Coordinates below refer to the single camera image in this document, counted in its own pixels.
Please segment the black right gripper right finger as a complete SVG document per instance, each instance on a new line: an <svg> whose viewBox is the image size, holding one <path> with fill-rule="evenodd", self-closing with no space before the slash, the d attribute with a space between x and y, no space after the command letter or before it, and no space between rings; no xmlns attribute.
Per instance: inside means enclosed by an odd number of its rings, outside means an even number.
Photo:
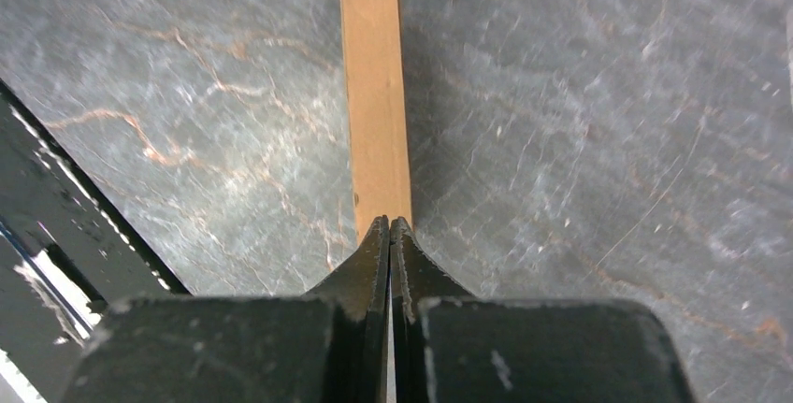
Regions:
<svg viewBox="0 0 793 403"><path fill-rule="evenodd" d="M670 333L625 299L471 294L390 227L400 402L692 402Z"/></svg>

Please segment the brown cardboard box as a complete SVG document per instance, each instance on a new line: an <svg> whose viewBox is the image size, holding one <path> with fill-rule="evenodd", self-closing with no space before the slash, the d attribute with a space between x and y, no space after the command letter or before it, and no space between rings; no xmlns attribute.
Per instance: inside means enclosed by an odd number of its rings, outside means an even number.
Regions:
<svg viewBox="0 0 793 403"><path fill-rule="evenodd" d="M355 233L412 219L399 0L340 0Z"/></svg>

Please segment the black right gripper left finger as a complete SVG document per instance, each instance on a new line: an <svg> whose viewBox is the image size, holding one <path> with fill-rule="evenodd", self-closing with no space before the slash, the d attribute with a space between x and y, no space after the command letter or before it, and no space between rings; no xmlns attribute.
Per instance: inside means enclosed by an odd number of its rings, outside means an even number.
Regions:
<svg viewBox="0 0 793 403"><path fill-rule="evenodd" d="M65 402L383 402L389 223L296 296L138 298L108 308Z"/></svg>

